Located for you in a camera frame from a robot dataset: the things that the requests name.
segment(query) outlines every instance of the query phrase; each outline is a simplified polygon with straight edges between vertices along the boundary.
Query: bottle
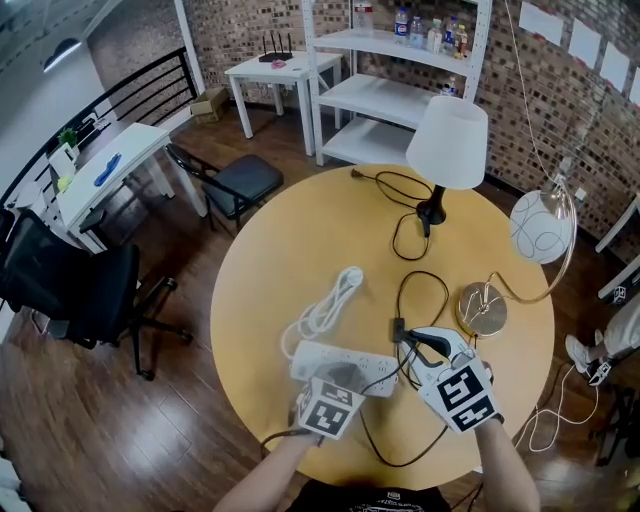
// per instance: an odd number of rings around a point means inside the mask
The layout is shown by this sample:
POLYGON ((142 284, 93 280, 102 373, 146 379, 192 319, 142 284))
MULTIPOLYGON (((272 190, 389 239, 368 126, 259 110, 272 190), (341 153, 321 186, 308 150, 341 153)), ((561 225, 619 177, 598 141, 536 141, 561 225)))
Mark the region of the bottle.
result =
POLYGON ((427 32, 427 50, 433 53, 440 53, 442 48, 442 21, 433 19, 433 26, 427 32))
POLYGON ((456 59, 464 59, 467 53, 467 31, 464 25, 460 25, 458 27, 458 32, 456 36, 456 59))
POLYGON ((424 49, 424 35, 422 33, 422 20, 420 16, 414 16, 411 22, 411 32, 409 33, 409 46, 424 49))
POLYGON ((456 93, 456 77, 455 75, 451 75, 449 80, 442 85, 440 96, 456 96, 456 93))
POLYGON ((453 57, 456 53, 456 41, 455 33, 458 30, 458 18, 451 16, 451 20, 447 23, 447 31, 444 35, 444 41, 442 43, 442 51, 446 55, 453 57))
POLYGON ((353 4, 353 28, 359 35, 373 35, 373 7, 371 2, 354 2, 353 4))
POLYGON ((396 12, 396 44, 407 45, 407 32, 409 29, 409 15, 407 9, 400 7, 396 12))

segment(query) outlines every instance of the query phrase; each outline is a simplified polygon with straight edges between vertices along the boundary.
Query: chair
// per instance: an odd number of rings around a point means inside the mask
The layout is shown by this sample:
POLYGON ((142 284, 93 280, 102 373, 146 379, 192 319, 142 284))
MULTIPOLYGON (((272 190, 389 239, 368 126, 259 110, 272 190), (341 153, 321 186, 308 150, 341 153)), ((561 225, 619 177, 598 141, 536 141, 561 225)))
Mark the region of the chair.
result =
MULTIPOLYGON (((0 215, 0 219, 6 217, 5 212, 0 215)), ((162 278, 148 296, 134 305, 139 260, 135 245, 99 254, 73 247, 27 210, 0 247, 0 297, 15 312, 27 306, 49 317, 52 337, 68 339, 88 349, 94 348, 97 341, 118 346, 118 338, 128 330, 136 373, 153 380, 152 371, 140 369, 141 327, 176 333, 186 343, 193 336, 144 316, 165 287, 176 289, 173 279, 162 278)))
MULTIPOLYGON (((211 205, 228 220, 235 220, 236 231, 241 229, 240 216, 247 210, 260 208, 264 199, 284 182, 282 172, 256 155, 245 155, 222 170, 201 160, 176 144, 167 144, 170 160, 202 181, 210 226, 215 231, 211 205), (216 174, 209 176, 207 171, 216 174)), ((224 230, 233 235, 220 223, 224 230)))

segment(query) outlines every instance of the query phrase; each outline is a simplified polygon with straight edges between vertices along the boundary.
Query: round wooden table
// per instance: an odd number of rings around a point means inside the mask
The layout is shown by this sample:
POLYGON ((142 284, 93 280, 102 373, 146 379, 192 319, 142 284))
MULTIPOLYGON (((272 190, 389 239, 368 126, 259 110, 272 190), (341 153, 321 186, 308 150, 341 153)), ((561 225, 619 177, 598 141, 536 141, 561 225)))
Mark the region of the round wooden table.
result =
MULTIPOLYGON (((401 260, 391 249, 391 236, 408 210, 385 198, 373 181, 351 178, 351 168, 306 179, 272 199, 243 228, 220 268, 211 305, 213 356, 233 408, 259 440, 287 428, 288 408, 302 387, 289 377, 280 335, 309 304, 330 291, 342 269, 361 267, 364 283, 325 340, 386 355, 394 353, 390 320, 398 286, 412 270, 428 270, 444 279, 451 298, 438 325, 461 333, 455 307, 466 284, 499 270, 522 295, 537 295, 547 286, 541 267, 513 249, 507 217, 473 190, 447 190, 447 220, 432 228, 429 253, 417 262, 401 260)), ((390 165, 358 170, 370 176, 392 170, 416 177, 408 168, 390 165)), ((428 195, 408 180, 389 181, 414 195, 428 195)), ((418 227, 415 218, 403 223, 399 238, 404 252, 420 253, 424 239, 418 227)), ((402 297, 407 328, 429 325, 442 301, 440 284, 414 277, 402 297)), ((554 320, 550 298, 528 306, 508 301, 507 307, 504 330, 479 340, 477 349, 493 368, 505 428, 514 436, 547 378, 554 320)), ((295 348, 295 340, 290 346, 295 348)), ((391 398, 368 398, 363 411, 380 451, 394 463, 412 459, 443 428, 404 377, 391 398)), ((327 440, 310 450, 299 470, 336 485, 367 481, 425 489, 479 464, 474 434, 447 431, 417 463, 387 467, 376 458, 356 418, 340 441, 327 440)))

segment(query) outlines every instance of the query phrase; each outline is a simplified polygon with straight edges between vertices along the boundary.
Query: ceiling light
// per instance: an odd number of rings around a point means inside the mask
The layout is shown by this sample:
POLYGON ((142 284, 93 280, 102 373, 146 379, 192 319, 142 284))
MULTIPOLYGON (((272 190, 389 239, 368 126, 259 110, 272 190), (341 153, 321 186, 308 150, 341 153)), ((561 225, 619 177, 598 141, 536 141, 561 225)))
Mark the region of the ceiling light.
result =
POLYGON ((53 52, 53 55, 49 57, 44 63, 44 72, 46 73, 56 64, 62 61, 66 56, 71 54, 74 50, 78 49, 82 43, 77 39, 65 39, 53 52))

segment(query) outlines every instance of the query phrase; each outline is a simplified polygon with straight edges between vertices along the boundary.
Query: small plant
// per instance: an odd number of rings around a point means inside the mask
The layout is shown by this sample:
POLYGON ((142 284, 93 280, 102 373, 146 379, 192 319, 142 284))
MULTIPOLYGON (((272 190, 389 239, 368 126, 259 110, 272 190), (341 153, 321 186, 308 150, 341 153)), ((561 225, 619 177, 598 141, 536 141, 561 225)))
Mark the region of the small plant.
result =
POLYGON ((78 145, 78 134, 72 128, 65 128, 58 135, 58 142, 61 146, 66 142, 69 146, 75 148, 78 145))

